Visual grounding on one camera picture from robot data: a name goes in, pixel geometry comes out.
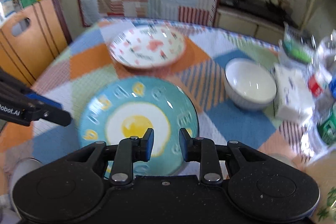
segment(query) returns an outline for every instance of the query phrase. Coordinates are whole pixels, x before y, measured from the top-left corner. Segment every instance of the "red label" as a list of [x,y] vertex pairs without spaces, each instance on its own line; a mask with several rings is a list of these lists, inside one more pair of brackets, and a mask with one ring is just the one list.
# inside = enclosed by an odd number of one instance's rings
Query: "red label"
[[318,97],[323,92],[323,89],[319,86],[314,76],[308,80],[308,88],[315,97]]

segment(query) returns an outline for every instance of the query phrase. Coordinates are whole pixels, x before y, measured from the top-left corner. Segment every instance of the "round table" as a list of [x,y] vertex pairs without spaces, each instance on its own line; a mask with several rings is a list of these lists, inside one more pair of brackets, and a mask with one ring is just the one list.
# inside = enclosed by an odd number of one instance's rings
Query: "round table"
[[[120,32],[147,24],[174,26],[188,37],[181,60],[142,74],[168,80],[190,97],[197,110],[200,136],[219,145],[238,140],[266,154],[285,155],[300,167],[303,129],[275,119],[273,105],[262,112],[238,109],[224,89],[224,68],[228,61],[244,57],[271,69],[278,62],[276,46],[188,23],[104,18],[62,52],[33,85],[37,93],[61,103],[71,113],[73,122],[67,127],[44,120],[32,122],[30,127],[7,123],[0,135],[0,163],[5,173],[2,180],[10,176],[22,158],[33,157],[47,164],[80,148],[77,128],[90,98],[109,83],[137,74],[113,62],[106,45]],[[225,176],[225,165],[221,166]],[[191,162],[178,175],[198,173],[199,164]],[[7,188],[1,191],[3,200],[7,200]]]

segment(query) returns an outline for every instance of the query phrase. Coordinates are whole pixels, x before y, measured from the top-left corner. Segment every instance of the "white box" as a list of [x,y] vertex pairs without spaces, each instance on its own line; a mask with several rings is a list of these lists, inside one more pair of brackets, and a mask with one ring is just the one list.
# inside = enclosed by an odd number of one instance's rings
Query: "white box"
[[276,118],[305,124],[313,115],[315,103],[301,71],[275,64],[274,78],[278,86],[274,101]]

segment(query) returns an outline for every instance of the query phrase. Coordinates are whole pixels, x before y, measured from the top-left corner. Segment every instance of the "blue plate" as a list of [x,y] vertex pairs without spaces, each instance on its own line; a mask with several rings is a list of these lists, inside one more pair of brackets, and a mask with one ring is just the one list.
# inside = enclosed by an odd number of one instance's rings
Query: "blue plate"
[[181,127],[197,137],[197,114],[188,96],[161,79],[134,77],[110,84],[91,99],[82,114],[79,135],[82,146],[97,140],[116,145],[130,136],[142,137],[147,128],[153,128],[151,159],[134,163],[134,174],[166,176],[183,162]]

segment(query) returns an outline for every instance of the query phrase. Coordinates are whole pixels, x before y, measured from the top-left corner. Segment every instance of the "screw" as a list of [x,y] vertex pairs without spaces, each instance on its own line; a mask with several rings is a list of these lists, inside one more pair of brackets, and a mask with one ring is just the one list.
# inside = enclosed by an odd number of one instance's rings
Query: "screw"
[[112,175],[111,178],[115,182],[124,182],[128,179],[128,175],[125,174],[125,173],[116,173],[116,174]]
[[208,173],[204,175],[204,179],[206,181],[215,182],[219,181],[221,179],[221,176],[218,175],[217,173]]

